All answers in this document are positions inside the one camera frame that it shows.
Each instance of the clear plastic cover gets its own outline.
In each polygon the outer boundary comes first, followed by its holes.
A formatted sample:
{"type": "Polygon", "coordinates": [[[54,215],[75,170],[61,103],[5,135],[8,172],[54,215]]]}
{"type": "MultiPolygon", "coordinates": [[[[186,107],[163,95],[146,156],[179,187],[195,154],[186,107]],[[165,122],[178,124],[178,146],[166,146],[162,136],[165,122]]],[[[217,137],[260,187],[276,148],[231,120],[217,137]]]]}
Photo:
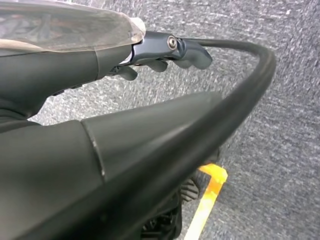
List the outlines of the clear plastic cover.
{"type": "Polygon", "coordinates": [[[0,0],[0,49],[75,52],[136,44],[146,34],[123,13],[54,0],[0,0]]]}

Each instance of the cable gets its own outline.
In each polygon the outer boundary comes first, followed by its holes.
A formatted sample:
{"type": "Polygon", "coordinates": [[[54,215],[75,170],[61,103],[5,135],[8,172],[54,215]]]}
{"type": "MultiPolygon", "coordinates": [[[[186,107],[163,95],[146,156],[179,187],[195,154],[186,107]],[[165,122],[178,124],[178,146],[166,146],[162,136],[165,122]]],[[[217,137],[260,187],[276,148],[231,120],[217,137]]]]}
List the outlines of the cable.
{"type": "Polygon", "coordinates": [[[158,208],[248,117],[272,82],[276,66],[273,52],[254,43],[187,40],[204,47],[245,51],[259,56],[260,61],[248,78],[197,122],[122,176],[19,239],[71,239],[74,229],[83,228],[101,212],[106,213],[106,227],[91,228],[99,231],[95,239],[128,239],[154,217],[158,208]]]}

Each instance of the yellow line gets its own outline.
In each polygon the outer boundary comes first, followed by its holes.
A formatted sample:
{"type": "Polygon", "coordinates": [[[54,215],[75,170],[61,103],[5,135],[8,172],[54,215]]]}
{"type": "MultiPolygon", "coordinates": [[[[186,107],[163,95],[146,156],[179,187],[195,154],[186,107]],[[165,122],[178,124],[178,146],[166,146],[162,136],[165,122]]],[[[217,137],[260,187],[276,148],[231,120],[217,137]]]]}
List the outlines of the yellow line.
{"type": "Polygon", "coordinates": [[[210,175],[211,179],[208,184],[205,192],[198,206],[198,209],[193,216],[190,226],[186,232],[184,240],[198,240],[212,208],[228,177],[227,172],[220,166],[214,164],[208,164],[202,166],[200,171],[210,175]]]}

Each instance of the gray carpet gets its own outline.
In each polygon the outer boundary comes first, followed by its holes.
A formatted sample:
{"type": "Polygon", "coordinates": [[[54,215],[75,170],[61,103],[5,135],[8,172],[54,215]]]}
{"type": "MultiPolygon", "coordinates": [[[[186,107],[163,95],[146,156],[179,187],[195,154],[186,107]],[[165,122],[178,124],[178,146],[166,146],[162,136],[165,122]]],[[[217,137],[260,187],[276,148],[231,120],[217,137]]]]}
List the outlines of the gray carpet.
{"type": "MultiPolygon", "coordinates": [[[[278,58],[267,94],[226,145],[229,172],[202,239],[320,238],[320,1],[76,0],[143,19],[149,30],[183,37],[249,40],[278,58]]],[[[205,71],[171,65],[137,80],[103,79],[48,100],[33,118],[49,125],[144,106],[198,91],[226,95],[257,63],[211,50],[205,71]]],[[[183,208],[183,234],[196,204],[183,208]]]]}

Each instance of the brake hose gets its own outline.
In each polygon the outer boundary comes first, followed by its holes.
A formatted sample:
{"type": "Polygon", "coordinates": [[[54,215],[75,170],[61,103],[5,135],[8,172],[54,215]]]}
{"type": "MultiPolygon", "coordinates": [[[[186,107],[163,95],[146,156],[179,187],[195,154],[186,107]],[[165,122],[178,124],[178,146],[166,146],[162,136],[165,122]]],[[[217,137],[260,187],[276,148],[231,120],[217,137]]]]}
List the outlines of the brake hose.
{"type": "MultiPolygon", "coordinates": [[[[97,236],[95,239],[128,239],[154,217],[158,208],[168,201],[184,180],[239,127],[266,92],[276,67],[272,51],[257,44],[217,39],[186,40],[203,47],[248,52],[259,56],[260,61],[249,77],[190,127],[141,159],[122,176],[106,182],[19,239],[71,239],[75,236],[72,233],[75,229],[88,228],[90,224],[91,230],[98,231],[95,232],[94,235],[97,236]],[[104,213],[103,227],[92,226],[101,213],[104,213]]],[[[78,237],[85,239],[90,235],[78,237]]]]}

